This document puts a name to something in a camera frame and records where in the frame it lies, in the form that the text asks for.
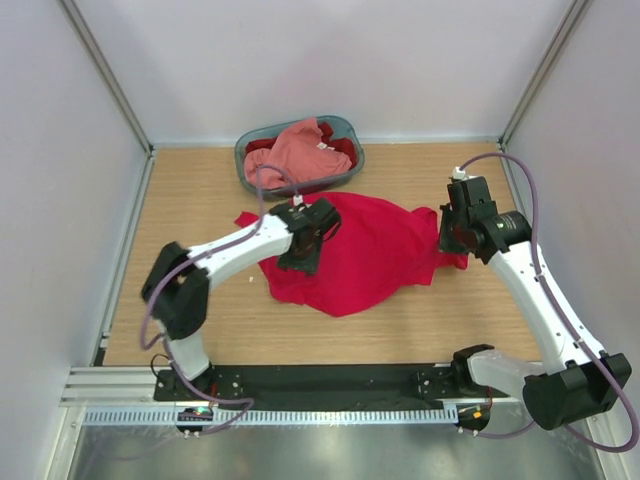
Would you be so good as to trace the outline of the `magenta red t shirt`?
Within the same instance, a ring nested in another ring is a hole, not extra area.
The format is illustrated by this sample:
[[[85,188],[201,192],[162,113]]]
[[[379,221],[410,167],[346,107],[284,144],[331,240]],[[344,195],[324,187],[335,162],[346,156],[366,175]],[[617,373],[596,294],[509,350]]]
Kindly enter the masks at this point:
[[[429,207],[406,210],[349,192],[312,194],[308,200],[320,198],[335,206],[342,225],[324,243],[317,273],[283,270],[275,257],[259,263],[279,302],[343,317],[376,306],[402,287],[431,285],[440,268],[468,267],[466,254],[440,251],[438,213]]]

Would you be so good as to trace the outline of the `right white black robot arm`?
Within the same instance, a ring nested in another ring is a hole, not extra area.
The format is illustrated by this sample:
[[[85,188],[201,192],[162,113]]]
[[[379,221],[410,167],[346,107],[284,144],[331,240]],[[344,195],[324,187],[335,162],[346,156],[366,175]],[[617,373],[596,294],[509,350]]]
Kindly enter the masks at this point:
[[[455,169],[443,205],[439,247],[472,254],[503,282],[533,333],[541,354],[534,364],[489,345],[454,355],[453,389],[472,396],[490,387],[522,401],[545,430],[609,411],[632,373],[622,354],[610,355],[588,331],[543,263],[531,225],[518,211],[501,213],[487,181]]]

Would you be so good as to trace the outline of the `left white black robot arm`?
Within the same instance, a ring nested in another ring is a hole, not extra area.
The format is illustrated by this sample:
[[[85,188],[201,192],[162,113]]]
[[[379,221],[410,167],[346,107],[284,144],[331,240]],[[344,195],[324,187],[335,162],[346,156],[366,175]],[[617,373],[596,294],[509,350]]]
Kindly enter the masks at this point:
[[[297,196],[291,203],[262,209],[249,226],[218,240],[189,248],[166,244],[141,288],[145,304],[141,349],[162,342],[180,392],[191,400],[211,400],[215,367],[201,333],[210,292],[270,258],[286,271],[316,274],[323,244],[341,224],[341,215],[329,200],[306,203]]]

